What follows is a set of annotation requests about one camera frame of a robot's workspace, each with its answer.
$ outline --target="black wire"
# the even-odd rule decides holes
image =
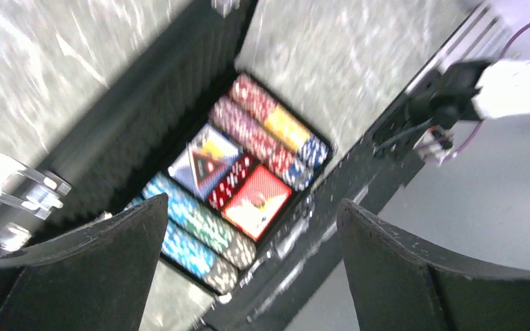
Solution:
[[[396,134],[395,136],[387,139],[382,144],[377,147],[377,151],[383,150],[385,148],[391,147],[394,143],[399,141],[401,138],[405,138],[410,134],[416,133],[417,131],[427,130],[431,126],[431,119],[425,121],[424,123],[413,126],[403,132]]]

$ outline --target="black case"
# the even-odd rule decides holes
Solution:
[[[194,0],[36,167],[72,186],[64,207],[44,226],[27,212],[2,205],[0,228],[14,220],[40,229],[31,244],[85,224],[103,211],[120,212],[166,160],[177,157],[186,138],[196,133],[190,128],[206,121],[211,106],[238,75],[235,57],[256,6],[257,0],[241,0],[224,18],[211,1]],[[416,90],[425,90],[437,77],[428,74]],[[377,122],[404,98],[401,94]],[[291,322],[342,258],[334,236],[341,198],[355,199],[378,213],[423,166],[414,154],[401,161],[373,158],[370,138],[376,127],[318,189],[301,194],[277,218],[259,244],[256,265],[227,300],[216,301],[198,328],[279,331]],[[22,183],[14,194],[21,196],[29,185]],[[307,222],[307,231],[296,232],[297,222]],[[290,243],[282,259],[275,257],[281,243]]]

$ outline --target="silver clasp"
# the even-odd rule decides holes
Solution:
[[[211,0],[212,7],[216,9],[223,17],[228,16],[230,12],[235,9],[239,9],[241,6],[241,0]]]
[[[6,180],[15,174],[35,182],[22,198],[3,192]],[[0,154],[0,203],[25,210],[40,219],[47,219],[52,213],[52,208],[63,207],[60,198],[67,195],[70,189],[70,185],[55,174],[41,173],[11,157]]]

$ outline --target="poker chip case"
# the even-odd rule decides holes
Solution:
[[[264,287],[262,281],[251,280],[254,267],[258,266],[255,264],[262,262],[262,256],[268,254],[267,250],[274,241],[288,234],[288,229],[300,213],[311,212],[308,209],[311,185],[324,171],[333,151],[327,139],[292,111],[289,106],[291,100],[287,103],[280,100],[258,77],[235,69],[235,57],[242,47],[257,0],[229,1],[237,3],[237,6],[233,5],[225,13],[215,9],[214,2],[218,3],[192,1],[35,168],[51,172],[72,186],[72,190],[63,197],[63,207],[43,221],[23,210],[2,205],[0,229],[14,220],[31,231],[33,237],[27,243],[31,245],[89,223],[103,212],[120,213],[134,198],[145,198],[142,192],[158,174],[177,179],[171,173],[171,166],[176,167],[175,162],[187,150],[188,144],[208,123],[233,145],[239,146],[235,159],[223,161],[226,167],[219,172],[218,179],[224,180],[224,175],[234,170],[234,161],[247,155],[254,162],[251,175],[243,185],[235,188],[235,194],[250,195],[246,191],[251,190],[251,185],[257,185],[257,179],[253,184],[249,181],[259,177],[267,185],[278,186],[278,194],[284,194],[284,199],[278,201],[279,208],[268,216],[266,224],[258,231],[247,230],[248,225],[231,221],[227,227],[233,228],[234,234],[223,234],[219,239],[227,245],[236,240],[236,248],[243,245],[241,243],[253,243],[255,254],[248,263],[228,252],[226,245],[221,247],[216,241],[207,243],[210,240],[202,237],[202,229],[187,228],[185,223],[174,221],[168,213],[171,218],[168,234],[179,236],[180,240],[197,230],[196,239],[201,239],[198,243],[193,243],[196,239],[189,239],[188,245],[200,245],[202,250],[207,248],[204,257],[214,253],[213,261],[220,263],[221,269],[238,269],[236,278],[231,281],[232,288],[219,290],[209,276],[195,274],[166,254],[161,256],[172,268],[215,296],[230,294],[245,301],[247,307],[254,304],[242,298],[251,298],[255,291],[259,292]],[[292,133],[289,135],[297,137],[299,143],[291,137],[285,141],[278,139],[277,145],[272,147],[272,154],[268,155],[261,155],[259,148],[243,146],[244,133],[229,128],[232,117],[218,115],[219,109],[236,111],[235,107],[251,106],[242,99],[242,95],[229,93],[240,77],[251,80],[276,102],[269,115],[247,111],[247,117],[260,123],[258,126],[264,132],[262,134],[271,137],[284,135],[278,124],[293,117],[297,124],[291,125]],[[238,104],[230,108],[229,103],[234,102]],[[312,149],[313,146],[326,146],[322,157],[313,152],[316,150]],[[275,167],[276,162],[286,162],[288,166],[280,170]],[[303,175],[305,168],[309,169],[306,172],[311,172],[307,180],[300,177],[299,183],[295,182],[295,174]],[[203,210],[211,210],[219,219],[234,220],[234,215],[239,212],[231,206],[235,203],[242,205],[248,198],[236,199],[237,195],[233,195],[230,201],[218,205],[209,197],[217,182],[216,179],[211,182],[213,186],[210,190],[196,192],[186,183],[173,181],[174,190],[194,196]],[[14,195],[23,195],[29,187],[28,181],[22,182]],[[170,194],[168,196],[170,201],[175,199]],[[267,272],[271,274],[269,278],[273,278],[277,270],[267,268],[259,272]],[[244,318],[244,315],[245,312],[239,311],[239,318]]]

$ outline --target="open case lid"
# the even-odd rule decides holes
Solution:
[[[153,160],[149,156],[166,132],[176,134],[184,117],[211,106],[202,104],[210,99],[205,94],[234,68],[256,6],[257,0],[193,0],[36,167],[69,184],[63,207],[53,208],[44,222],[27,210],[0,205],[0,236],[11,236],[14,222],[15,231],[46,226],[40,235],[49,239],[105,210],[120,211],[137,192],[117,193]],[[170,98],[156,101],[158,93]],[[13,196],[26,197],[35,187],[25,179]]]

